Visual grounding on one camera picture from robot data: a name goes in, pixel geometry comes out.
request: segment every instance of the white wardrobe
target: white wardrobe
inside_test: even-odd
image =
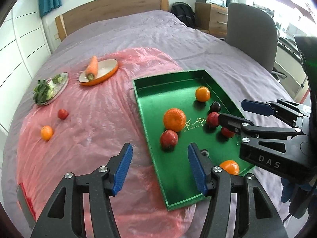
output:
[[[50,55],[38,0],[18,0],[0,27],[0,131],[3,133],[8,134],[24,92]]]

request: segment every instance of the oval plate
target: oval plate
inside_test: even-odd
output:
[[[47,80],[47,83],[54,87],[53,88],[53,97],[50,100],[41,103],[41,106],[49,105],[56,98],[58,98],[58,96],[64,91],[64,89],[66,88],[68,81],[69,81],[69,74],[67,72],[63,72],[63,73],[61,73],[61,77],[63,77],[63,80],[61,81],[61,83],[57,83],[57,84],[54,84],[52,79]]]
[[[107,59],[98,62],[98,75],[92,81],[89,81],[85,76],[85,71],[83,71],[78,78],[81,85],[93,86],[104,82],[109,79],[118,70],[118,61],[115,59]]]

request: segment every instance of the gray chair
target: gray chair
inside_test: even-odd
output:
[[[277,40],[277,28],[268,14],[249,5],[229,4],[226,42],[245,52],[270,73],[275,61]]]

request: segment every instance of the purple bedsheet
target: purple bedsheet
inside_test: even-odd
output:
[[[133,47],[155,47],[170,55],[184,70],[205,69],[240,109],[243,99],[292,100],[271,74],[249,56],[211,35],[187,28],[169,12],[144,12],[92,23],[76,31],[61,43],[37,72],[15,112],[4,148],[1,182],[4,206],[24,237],[30,237],[31,230],[17,204],[16,151],[22,121],[33,105],[32,89],[36,81],[59,73],[58,69],[62,66],[86,63],[93,55],[101,57]],[[241,111],[257,125],[285,127],[273,116],[264,117]],[[267,191],[281,218],[285,218],[288,215],[288,203],[280,201],[281,178],[260,168],[252,172]],[[232,204],[235,203],[236,198],[232,196]],[[197,203],[192,224],[182,238],[199,237],[208,204],[209,200]],[[233,235],[234,216],[233,206],[227,237]]]

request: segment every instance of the orange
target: orange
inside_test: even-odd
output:
[[[185,127],[186,115],[178,108],[168,109],[163,116],[163,123],[166,129],[179,132]]]
[[[226,170],[229,174],[231,175],[238,175],[239,174],[239,165],[237,164],[237,162],[233,161],[233,160],[227,160],[225,162],[222,162],[219,165],[223,170]]]
[[[208,88],[200,86],[196,89],[195,96],[199,102],[206,102],[210,99],[210,91]]]
[[[41,137],[43,140],[48,141],[53,136],[52,127],[46,125],[41,129]]]

